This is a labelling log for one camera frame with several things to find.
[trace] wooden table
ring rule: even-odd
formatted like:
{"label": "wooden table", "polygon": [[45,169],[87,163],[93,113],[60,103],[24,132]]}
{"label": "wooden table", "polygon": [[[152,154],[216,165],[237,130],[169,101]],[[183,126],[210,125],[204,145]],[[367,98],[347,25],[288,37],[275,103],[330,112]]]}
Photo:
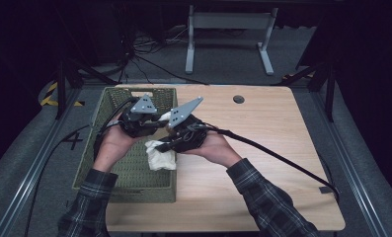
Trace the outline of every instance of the wooden table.
{"label": "wooden table", "polygon": [[[193,114],[205,122],[252,139],[327,180],[290,89],[285,87],[133,85],[175,87],[182,105],[204,97]],[[236,104],[235,95],[245,102]],[[271,182],[288,192],[294,206],[319,230],[342,230],[344,219],[323,185],[245,143],[229,143]],[[225,168],[201,157],[178,155],[177,201],[174,203],[110,203],[110,231],[203,232],[256,231],[242,196]]]}

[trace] plaid sleeve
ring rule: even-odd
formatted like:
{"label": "plaid sleeve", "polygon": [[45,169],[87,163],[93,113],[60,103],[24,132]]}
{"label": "plaid sleeve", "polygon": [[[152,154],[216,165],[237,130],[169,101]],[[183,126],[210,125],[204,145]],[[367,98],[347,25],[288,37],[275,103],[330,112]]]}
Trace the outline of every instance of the plaid sleeve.
{"label": "plaid sleeve", "polygon": [[227,173],[244,197],[261,236],[319,236],[316,227],[294,208],[291,197],[266,180],[248,159]]}
{"label": "plaid sleeve", "polygon": [[72,206],[60,218],[57,236],[110,236],[106,208],[117,178],[91,169]]}

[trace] white cloth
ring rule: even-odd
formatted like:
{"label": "white cloth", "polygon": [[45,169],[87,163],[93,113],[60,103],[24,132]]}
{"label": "white cloth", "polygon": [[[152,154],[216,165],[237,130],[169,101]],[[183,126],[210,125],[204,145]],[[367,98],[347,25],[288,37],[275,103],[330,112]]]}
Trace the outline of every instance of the white cloth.
{"label": "white cloth", "polygon": [[158,140],[147,141],[144,145],[147,147],[146,153],[149,160],[150,170],[157,171],[160,169],[175,170],[177,164],[175,163],[174,151],[169,150],[167,152],[160,152],[155,149],[156,146],[163,144],[164,142]]}

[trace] wicker basket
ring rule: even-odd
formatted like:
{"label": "wicker basket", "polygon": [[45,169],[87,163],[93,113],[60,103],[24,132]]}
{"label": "wicker basket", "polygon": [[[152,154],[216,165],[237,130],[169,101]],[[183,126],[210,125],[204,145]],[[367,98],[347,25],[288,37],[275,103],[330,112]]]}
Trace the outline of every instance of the wicker basket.
{"label": "wicker basket", "polygon": [[[96,113],[93,128],[88,137],[85,151],[79,165],[73,189],[78,190],[84,182],[94,162],[93,144],[97,132],[113,110],[128,97],[136,94],[149,94],[160,115],[177,106],[177,95],[174,88],[106,88],[103,91]],[[177,171],[151,171],[147,160],[144,143],[149,139],[159,139],[167,135],[165,129],[151,137],[136,143],[113,167],[118,174],[116,186],[112,192],[111,202],[174,202],[177,189]]]}

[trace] hand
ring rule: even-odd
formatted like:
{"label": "hand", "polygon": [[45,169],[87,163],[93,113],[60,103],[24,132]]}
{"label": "hand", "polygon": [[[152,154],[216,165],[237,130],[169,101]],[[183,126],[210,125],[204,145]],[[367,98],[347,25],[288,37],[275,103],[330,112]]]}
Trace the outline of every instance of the hand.
{"label": "hand", "polygon": [[224,136],[215,131],[207,133],[207,137],[201,147],[186,151],[184,154],[202,156],[206,160],[226,168],[242,160],[242,157],[233,150]]}
{"label": "hand", "polygon": [[107,128],[93,168],[102,172],[110,172],[116,162],[124,157],[131,146],[140,139],[141,137],[128,136],[119,125]]}

